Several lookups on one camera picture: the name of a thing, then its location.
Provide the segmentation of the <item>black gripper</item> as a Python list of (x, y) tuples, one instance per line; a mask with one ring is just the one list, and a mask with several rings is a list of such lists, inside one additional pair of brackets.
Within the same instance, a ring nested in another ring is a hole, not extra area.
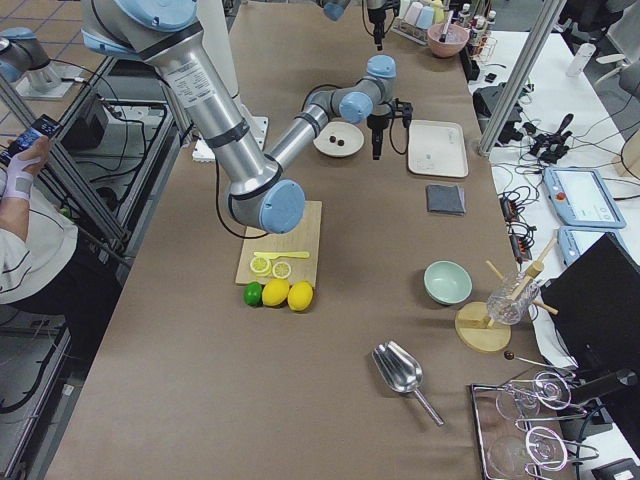
[(396, 119), (402, 121), (405, 129), (411, 125), (413, 118), (413, 104), (408, 101), (401, 101), (398, 98), (380, 104), (374, 108), (374, 111), (366, 119), (366, 124), (372, 130), (372, 158), (379, 160), (382, 154), (382, 146), (384, 141), (384, 130)]
[(369, 21), (373, 24), (373, 39), (377, 50), (383, 49), (387, 11), (394, 15), (399, 13), (400, 2), (398, 0), (364, 0)]

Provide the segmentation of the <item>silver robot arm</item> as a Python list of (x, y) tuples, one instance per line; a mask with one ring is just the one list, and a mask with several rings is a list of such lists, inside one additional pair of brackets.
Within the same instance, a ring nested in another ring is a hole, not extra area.
[(229, 177), (231, 217), (268, 233), (287, 233), (303, 217), (305, 194), (298, 183), (284, 178), (284, 170), (332, 118), (357, 124), (388, 105), (395, 60), (375, 55), (355, 85), (311, 96), (289, 129), (263, 152), (203, 46), (205, 29), (196, 6), (194, 1), (85, 1), (85, 46), (152, 66)]
[[(349, 0), (325, 0), (316, 1), (316, 4), (323, 10), (324, 15), (332, 21), (339, 20), (350, 4)], [(372, 26), (369, 31), (365, 31), (373, 38), (374, 45), (378, 51), (383, 50), (383, 40), (391, 25), (386, 26), (387, 13), (391, 12), (392, 21), (399, 16), (400, 2), (386, 0), (365, 0), (361, 2), (362, 15), (367, 15), (368, 22)]]

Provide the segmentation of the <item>person hand with brace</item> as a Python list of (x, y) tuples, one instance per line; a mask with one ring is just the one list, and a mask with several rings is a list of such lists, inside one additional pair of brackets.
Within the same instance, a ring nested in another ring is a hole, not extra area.
[(4, 198), (29, 201), (34, 178), (48, 161), (50, 139), (41, 136), (26, 150), (12, 156), (6, 170)]

